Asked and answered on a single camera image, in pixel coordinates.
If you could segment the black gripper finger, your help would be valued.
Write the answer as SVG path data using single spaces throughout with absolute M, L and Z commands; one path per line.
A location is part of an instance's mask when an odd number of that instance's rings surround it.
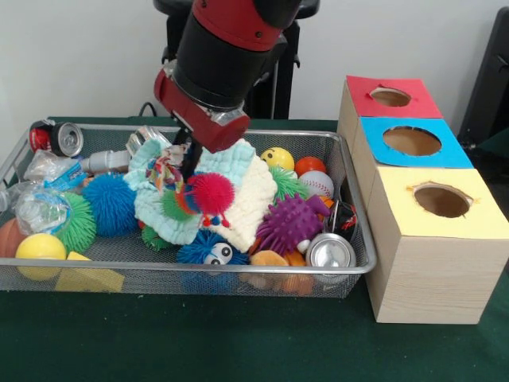
M 184 156 L 181 165 L 181 174 L 184 179 L 184 182 L 187 182 L 188 179 L 195 173 L 195 169 L 200 161 L 202 151 L 203 147 L 201 144 L 199 144 L 195 140 L 192 140 L 190 142 L 190 146 Z
M 174 146 L 178 145 L 191 146 L 192 142 L 193 142 L 192 130 L 187 127 L 180 127 L 172 144 Z

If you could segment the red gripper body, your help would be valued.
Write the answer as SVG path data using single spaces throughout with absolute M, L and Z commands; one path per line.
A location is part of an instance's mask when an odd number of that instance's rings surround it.
M 176 66 L 176 60 L 166 60 L 162 65 L 154 83 L 155 98 L 211 153 L 233 146 L 244 136 L 250 118 L 241 107 L 232 111 L 213 111 L 196 103 L 177 86 L 174 80 Z

